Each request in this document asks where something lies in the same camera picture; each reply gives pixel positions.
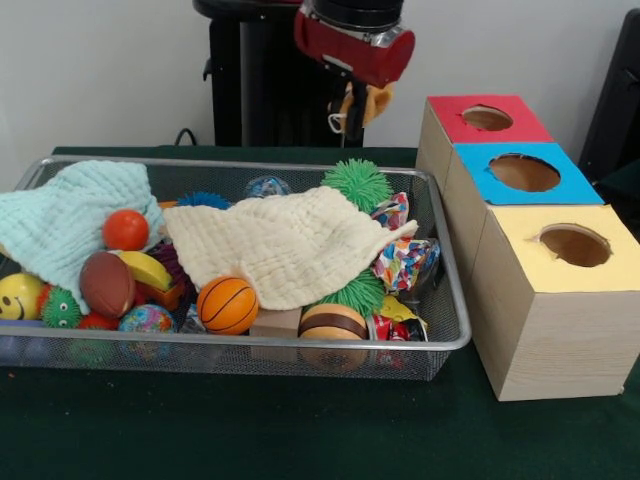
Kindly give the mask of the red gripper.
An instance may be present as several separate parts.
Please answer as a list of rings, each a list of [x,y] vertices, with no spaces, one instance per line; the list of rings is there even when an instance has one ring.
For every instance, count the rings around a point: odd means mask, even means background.
[[[296,13],[298,48],[356,79],[347,116],[342,111],[347,84],[333,88],[327,107],[329,120],[346,118],[349,141],[362,137],[366,84],[382,88],[399,80],[411,60],[416,38],[401,24],[401,15],[400,8],[300,8]]]

